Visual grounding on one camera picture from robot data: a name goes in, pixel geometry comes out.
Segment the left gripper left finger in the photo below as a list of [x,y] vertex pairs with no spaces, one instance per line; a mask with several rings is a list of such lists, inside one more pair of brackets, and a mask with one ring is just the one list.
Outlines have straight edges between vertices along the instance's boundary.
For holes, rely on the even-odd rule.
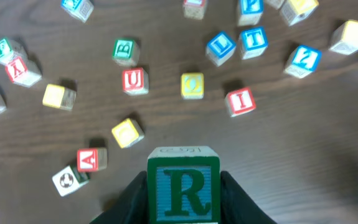
[[141,171],[117,201],[90,224],[148,224],[147,172]]

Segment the green R block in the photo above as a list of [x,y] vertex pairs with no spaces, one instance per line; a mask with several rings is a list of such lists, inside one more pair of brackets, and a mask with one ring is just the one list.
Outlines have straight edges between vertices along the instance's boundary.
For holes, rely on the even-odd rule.
[[150,223],[219,223],[220,159],[209,146],[155,148],[147,184]]

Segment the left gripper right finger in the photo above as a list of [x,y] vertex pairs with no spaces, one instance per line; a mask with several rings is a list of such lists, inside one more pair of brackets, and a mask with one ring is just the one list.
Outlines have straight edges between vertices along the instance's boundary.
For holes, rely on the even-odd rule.
[[227,171],[220,173],[221,224],[276,224]]

